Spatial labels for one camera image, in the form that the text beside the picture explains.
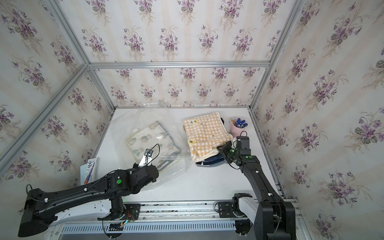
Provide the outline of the orange checked sunflower blanket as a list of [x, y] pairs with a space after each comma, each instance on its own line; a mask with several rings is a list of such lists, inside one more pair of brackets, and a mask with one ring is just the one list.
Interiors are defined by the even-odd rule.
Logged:
[[233, 139], [225, 129], [218, 112], [186, 119], [183, 121], [183, 128], [194, 163], [203, 162], [219, 154], [217, 147]]

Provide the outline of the clear plastic vacuum bag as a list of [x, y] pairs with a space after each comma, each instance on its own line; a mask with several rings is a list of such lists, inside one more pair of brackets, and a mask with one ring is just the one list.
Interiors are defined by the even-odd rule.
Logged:
[[192, 165], [181, 124], [165, 103], [145, 104], [115, 116], [108, 128], [122, 169], [153, 165], [159, 171], [155, 189], [185, 174]]

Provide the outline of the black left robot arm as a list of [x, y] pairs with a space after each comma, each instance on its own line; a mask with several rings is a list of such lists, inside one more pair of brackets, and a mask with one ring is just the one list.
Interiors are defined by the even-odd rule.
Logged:
[[99, 200], [110, 200], [110, 213], [104, 220], [116, 220], [125, 212], [123, 197], [135, 195], [149, 183], [156, 182], [159, 171], [153, 165], [114, 170], [102, 178], [75, 188], [44, 192], [39, 188], [26, 190], [18, 237], [40, 234], [58, 219], [58, 213]]

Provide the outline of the navy star pattern blanket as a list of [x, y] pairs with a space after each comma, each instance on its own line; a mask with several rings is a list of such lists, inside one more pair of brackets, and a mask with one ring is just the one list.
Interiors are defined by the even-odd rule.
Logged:
[[203, 161], [197, 162], [196, 165], [198, 167], [216, 167], [223, 163], [225, 163], [226, 160], [223, 158], [221, 154], [217, 154], [215, 156], [209, 157]]

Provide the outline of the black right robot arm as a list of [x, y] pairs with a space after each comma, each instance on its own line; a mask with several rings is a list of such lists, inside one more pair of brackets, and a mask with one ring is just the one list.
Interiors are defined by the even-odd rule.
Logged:
[[254, 226], [257, 240], [295, 240], [296, 210], [275, 191], [265, 176], [260, 160], [252, 155], [248, 137], [238, 136], [217, 147], [221, 156], [235, 163], [249, 181], [256, 198], [249, 194], [235, 194], [233, 212], [246, 216]]

